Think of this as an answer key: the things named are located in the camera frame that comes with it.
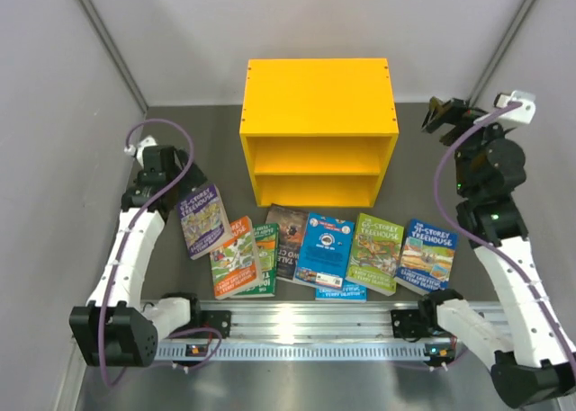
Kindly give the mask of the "purple 52-Storey Treehouse book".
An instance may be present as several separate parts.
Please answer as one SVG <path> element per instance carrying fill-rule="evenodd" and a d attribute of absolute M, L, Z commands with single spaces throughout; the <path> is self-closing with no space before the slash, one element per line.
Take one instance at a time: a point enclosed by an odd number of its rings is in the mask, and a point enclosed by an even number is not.
<path fill-rule="evenodd" d="M 232 239 L 228 215 L 220 191 L 205 183 L 177 204 L 187 253 L 192 260 L 207 255 Z"/>

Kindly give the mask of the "green 104-Storey Treehouse book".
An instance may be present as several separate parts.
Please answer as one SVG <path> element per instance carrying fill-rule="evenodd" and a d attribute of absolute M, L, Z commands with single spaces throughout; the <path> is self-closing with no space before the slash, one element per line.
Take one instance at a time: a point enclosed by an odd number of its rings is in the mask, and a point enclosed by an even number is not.
<path fill-rule="evenodd" d="M 279 225 L 277 223 L 255 226 L 256 249 L 262 268 L 262 283 L 233 296 L 233 299 L 271 298 L 275 296 Z"/>

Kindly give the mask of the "blue back-cover book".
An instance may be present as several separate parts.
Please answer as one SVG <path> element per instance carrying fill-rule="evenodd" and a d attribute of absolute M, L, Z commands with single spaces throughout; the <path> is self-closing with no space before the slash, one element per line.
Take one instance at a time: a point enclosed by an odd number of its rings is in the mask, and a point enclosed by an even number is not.
<path fill-rule="evenodd" d="M 293 279 L 317 289 L 342 290 L 355 223 L 311 212 Z"/>

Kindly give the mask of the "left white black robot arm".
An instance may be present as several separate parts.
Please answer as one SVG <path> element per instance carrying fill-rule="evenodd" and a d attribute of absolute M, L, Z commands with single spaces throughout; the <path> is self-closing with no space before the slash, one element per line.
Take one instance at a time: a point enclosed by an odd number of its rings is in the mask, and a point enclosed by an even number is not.
<path fill-rule="evenodd" d="M 159 341 L 175 331 L 193 336 L 203 328 L 193 294 L 168 293 L 143 308 L 141 291 L 170 212 L 207 178 L 197 165 L 186 165 L 185 150 L 159 145 L 152 137 L 128 150 L 141 169 L 121 197 L 119 226 L 102 277 L 86 304 L 73 307 L 69 316 L 76 344 L 93 367 L 147 367 Z"/>

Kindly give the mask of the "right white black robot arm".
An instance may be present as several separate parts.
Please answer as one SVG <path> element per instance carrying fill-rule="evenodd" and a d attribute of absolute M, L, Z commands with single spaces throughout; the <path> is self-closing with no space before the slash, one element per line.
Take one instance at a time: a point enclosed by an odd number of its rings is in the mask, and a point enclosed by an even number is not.
<path fill-rule="evenodd" d="M 429 335 L 456 337 L 487 368 L 500 399 L 512 408 L 575 392 L 575 344 L 554 313 L 512 197 L 526 181 L 526 156 L 508 134 L 528 125 L 535 112 L 534 97 L 519 91 L 498 94 L 493 112 L 433 97 L 421 127 L 426 133 L 452 127 L 440 139 L 447 151 L 434 176 L 454 160 L 463 200 L 449 223 L 468 239 L 489 275 L 511 335 L 503 335 L 455 290 L 422 298 L 419 323 Z"/>

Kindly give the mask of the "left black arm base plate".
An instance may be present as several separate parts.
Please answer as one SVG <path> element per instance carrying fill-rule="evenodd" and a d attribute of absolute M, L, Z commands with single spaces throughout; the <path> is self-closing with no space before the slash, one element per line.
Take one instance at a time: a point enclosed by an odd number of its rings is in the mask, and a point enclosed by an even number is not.
<path fill-rule="evenodd" d="M 200 309 L 193 313 L 188 327 L 211 327 L 218 330 L 223 338 L 228 338 L 230 336 L 231 318 L 232 313 L 230 310 Z"/>

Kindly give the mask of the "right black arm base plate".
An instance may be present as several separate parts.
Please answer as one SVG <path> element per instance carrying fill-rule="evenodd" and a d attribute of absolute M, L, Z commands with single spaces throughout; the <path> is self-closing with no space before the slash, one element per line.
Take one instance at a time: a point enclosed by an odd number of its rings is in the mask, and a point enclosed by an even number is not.
<path fill-rule="evenodd" d="M 392 334 L 395 339 L 416 343 L 431 336 L 428 326 L 417 309 L 393 309 L 390 314 Z"/>

